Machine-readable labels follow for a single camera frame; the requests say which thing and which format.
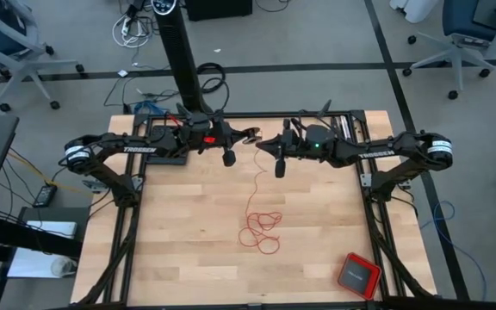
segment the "gray office chair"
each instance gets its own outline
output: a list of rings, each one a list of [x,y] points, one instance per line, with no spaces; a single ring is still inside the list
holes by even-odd
[[[496,30],[474,22],[474,13],[479,1],[445,0],[443,4],[443,33],[449,35],[452,42],[444,42],[427,34],[418,33],[420,37],[442,51],[411,65],[410,68],[403,71],[403,75],[408,77],[412,74],[412,69],[438,61],[440,65],[445,65],[448,60],[453,66],[458,90],[463,90],[462,61],[484,67],[485,69],[480,72],[480,77],[486,78],[489,76],[489,73],[494,69],[493,65],[465,49],[477,49],[485,59],[490,59],[496,54]],[[416,37],[410,36],[408,42],[409,44],[414,44]],[[449,99],[454,100],[457,97],[457,90],[449,92]]]
[[[38,70],[76,65],[77,72],[84,72],[84,67],[76,60],[37,61],[44,53],[54,54],[53,48],[40,41],[38,34],[32,10],[28,6],[17,0],[0,0],[0,73],[10,78],[0,95],[0,110],[3,112],[10,111],[10,106],[3,99],[26,77],[34,80],[51,102],[51,108],[60,108],[60,104],[52,100],[41,83]]]

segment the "wooden table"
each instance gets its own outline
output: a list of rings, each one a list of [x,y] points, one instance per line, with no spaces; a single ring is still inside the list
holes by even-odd
[[[366,115],[373,140],[392,134],[387,112],[367,111]],[[230,123],[235,128],[261,127],[264,139],[282,131],[282,119],[233,119]],[[130,133],[132,126],[132,116],[114,116],[109,131]],[[333,169],[327,163],[290,159],[286,176],[277,179],[275,160],[260,152],[257,163],[269,172],[257,178],[258,191],[249,212],[283,214],[282,222],[269,232],[280,236],[281,248],[276,254],[264,255],[238,241],[245,226],[246,203],[255,190],[254,177],[260,171],[254,163],[257,148],[238,143],[234,151],[237,163],[231,168],[223,166],[222,150],[201,156],[192,152],[186,166],[147,166],[127,304],[361,301],[336,284],[349,252],[373,260],[355,165]],[[123,173],[126,158],[126,154],[115,155],[106,164]],[[399,162],[399,158],[377,160],[380,170]],[[394,196],[409,199],[398,190]],[[434,293],[412,208],[391,201],[387,209],[401,261]],[[72,301],[84,297],[106,267],[116,214],[117,208],[110,205],[90,220]],[[385,272],[390,274],[388,263]],[[118,296],[121,270],[116,279]],[[390,275],[388,281],[390,293],[395,293]]]

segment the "red device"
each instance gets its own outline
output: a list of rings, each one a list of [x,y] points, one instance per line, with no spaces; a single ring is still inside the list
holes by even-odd
[[[380,267],[356,253],[350,253],[345,259],[338,284],[365,300],[371,301],[375,296],[381,274]]]

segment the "chair wheel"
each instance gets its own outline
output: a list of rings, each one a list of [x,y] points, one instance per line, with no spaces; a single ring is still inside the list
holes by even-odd
[[[55,50],[52,46],[45,46],[45,53],[47,53],[49,56],[53,56],[55,54]]]
[[[450,100],[455,100],[456,98],[458,98],[458,91],[456,90],[450,91],[448,97]]]
[[[10,106],[7,103],[1,103],[0,104],[0,111],[2,111],[2,112],[9,112],[10,111]]]
[[[4,78],[10,78],[10,71],[7,68],[0,68],[0,74]]]
[[[51,109],[60,109],[60,103],[59,102],[51,102],[49,103],[51,105]]]
[[[487,78],[487,77],[489,77],[489,73],[491,73],[491,71],[489,69],[483,69],[480,72],[480,77],[481,78]]]
[[[410,37],[408,37],[408,38],[406,39],[406,41],[407,41],[407,43],[409,43],[410,45],[413,45],[414,43],[416,43],[416,42],[417,42],[417,37],[416,37],[416,36],[414,36],[414,35],[411,35]]]

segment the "yellow cable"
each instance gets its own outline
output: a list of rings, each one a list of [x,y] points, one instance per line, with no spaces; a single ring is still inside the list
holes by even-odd
[[[35,169],[35,167],[33,167],[29,162],[27,162],[26,160],[24,160],[22,158],[19,158],[15,154],[13,154],[11,152],[9,152],[7,154],[9,156],[11,156],[12,158],[18,160],[22,164],[26,165],[33,173],[35,173],[36,175],[38,175],[39,177],[41,177],[47,184],[54,185],[54,186],[56,186],[58,188],[61,188],[61,189],[67,189],[67,190],[70,190],[70,191],[75,192],[75,193],[80,193],[80,194],[88,195],[89,197],[91,197],[91,194],[90,193],[85,192],[85,191],[83,191],[81,189],[75,189],[73,187],[66,186],[66,185],[63,185],[63,184],[54,182],[50,178],[48,178],[48,177],[44,176],[42,173],[40,173],[37,169]]]

